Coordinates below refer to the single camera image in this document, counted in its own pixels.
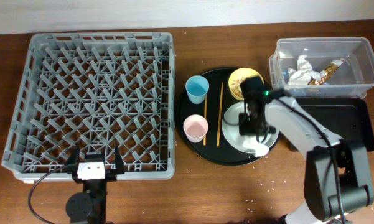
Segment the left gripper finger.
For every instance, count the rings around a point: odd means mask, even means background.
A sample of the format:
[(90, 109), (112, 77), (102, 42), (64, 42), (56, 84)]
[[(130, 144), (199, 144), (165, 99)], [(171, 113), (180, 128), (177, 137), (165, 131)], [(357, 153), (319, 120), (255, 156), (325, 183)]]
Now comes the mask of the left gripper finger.
[(121, 157), (121, 154), (119, 153), (118, 144), (115, 144), (114, 148), (114, 155), (115, 155), (115, 167), (116, 167), (116, 173), (117, 174), (124, 174), (124, 162)]
[(70, 166), (70, 165), (75, 165), (79, 162), (79, 153), (80, 153), (80, 148), (79, 145), (77, 144), (75, 146), (74, 151), (71, 153), (70, 157), (67, 159), (65, 165)]

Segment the grey plate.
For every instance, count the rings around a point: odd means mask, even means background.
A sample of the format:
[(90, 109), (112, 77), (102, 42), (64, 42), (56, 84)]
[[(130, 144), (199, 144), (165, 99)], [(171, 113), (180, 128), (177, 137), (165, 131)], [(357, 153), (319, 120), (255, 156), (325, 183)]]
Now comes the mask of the grey plate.
[(238, 122), (239, 115), (243, 112), (243, 102), (237, 102), (226, 110), (222, 121), (222, 133), (225, 139), (238, 151), (252, 154), (255, 157), (267, 155), (269, 150), (276, 145), (279, 131), (269, 127), (267, 134), (241, 135)]

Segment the yellow bowl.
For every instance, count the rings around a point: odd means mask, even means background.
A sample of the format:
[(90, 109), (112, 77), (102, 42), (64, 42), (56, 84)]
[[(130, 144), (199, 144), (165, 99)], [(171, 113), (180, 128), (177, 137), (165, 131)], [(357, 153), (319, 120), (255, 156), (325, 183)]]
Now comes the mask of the yellow bowl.
[(228, 79), (228, 87), (230, 89), (231, 95), (239, 101), (243, 101), (243, 95), (240, 85), (247, 78), (260, 77), (261, 81), (264, 82), (263, 77), (252, 68), (239, 68), (231, 73)]

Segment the pink plastic cup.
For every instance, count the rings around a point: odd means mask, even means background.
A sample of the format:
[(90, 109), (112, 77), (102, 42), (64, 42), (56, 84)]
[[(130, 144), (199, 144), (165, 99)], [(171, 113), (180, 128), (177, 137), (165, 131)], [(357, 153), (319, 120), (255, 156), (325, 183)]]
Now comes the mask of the pink plastic cup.
[(193, 114), (187, 117), (183, 123), (183, 130), (187, 139), (192, 143), (198, 143), (205, 136), (205, 119), (201, 115)]

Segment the blue plastic cup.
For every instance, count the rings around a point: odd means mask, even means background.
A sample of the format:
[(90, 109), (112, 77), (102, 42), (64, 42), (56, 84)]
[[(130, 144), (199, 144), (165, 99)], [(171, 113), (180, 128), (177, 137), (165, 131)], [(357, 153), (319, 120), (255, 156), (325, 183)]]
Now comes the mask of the blue plastic cup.
[(186, 81), (185, 90), (191, 103), (200, 104), (208, 93), (209, 82), (203, 76), (192, 76)]

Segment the white tissue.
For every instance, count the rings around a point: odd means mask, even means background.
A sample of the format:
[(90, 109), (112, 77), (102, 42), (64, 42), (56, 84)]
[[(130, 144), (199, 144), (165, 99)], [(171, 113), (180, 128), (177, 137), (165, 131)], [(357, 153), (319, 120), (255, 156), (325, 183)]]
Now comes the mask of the white tissue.
[(288, 85), (308, 85), (310, 81), (321, 81), (321, 74), (312, 69), (312, 65), (306, 60), (307, 55), (300, 55), (297, 59), (297, 69), (288, 69)]

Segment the gold snack wrapper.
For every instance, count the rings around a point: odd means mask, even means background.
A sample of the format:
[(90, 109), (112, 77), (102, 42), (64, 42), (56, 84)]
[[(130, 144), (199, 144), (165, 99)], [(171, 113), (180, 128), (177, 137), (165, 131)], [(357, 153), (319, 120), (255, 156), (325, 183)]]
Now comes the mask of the gold snack wrapper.
[(333, 73), (343, 64), (341, 60), (333, 60), (331, 63), (320, 72), (320, 79), (312, 79), (308, 85), (322, 85), (324, 84), (332, 75)]

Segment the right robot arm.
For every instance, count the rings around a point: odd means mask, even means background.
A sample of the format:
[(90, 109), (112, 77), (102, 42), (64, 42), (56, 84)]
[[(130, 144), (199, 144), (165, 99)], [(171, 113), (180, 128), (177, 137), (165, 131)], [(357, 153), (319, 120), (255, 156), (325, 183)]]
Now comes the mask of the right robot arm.
[(284, 90), (245, 90), (243, 97), (254, 132), (260, 133), (263, 124), (272, 126), (306, 158), (304, 202), (280, 223), (347, 223), (346, 214), (374, 202), (363, 144), (328, 130)]

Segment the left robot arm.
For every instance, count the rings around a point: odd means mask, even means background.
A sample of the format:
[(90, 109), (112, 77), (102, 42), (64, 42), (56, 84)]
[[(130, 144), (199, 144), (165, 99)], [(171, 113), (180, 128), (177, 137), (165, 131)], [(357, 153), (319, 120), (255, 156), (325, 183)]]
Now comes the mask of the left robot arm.
[(80, 159), (80, 149), (76, 147), (67, 159), (65, 172), (72, 175), (75, 183), (83, 185), (83, 190), (73, 194), (65, 206), (70, 223), (105, 223), (107, 183), (117, 181), (124, 174), (124, 163), (118, 146), (114, 148), (115, 167), (105, 167), (103, 154), (88, 154)]

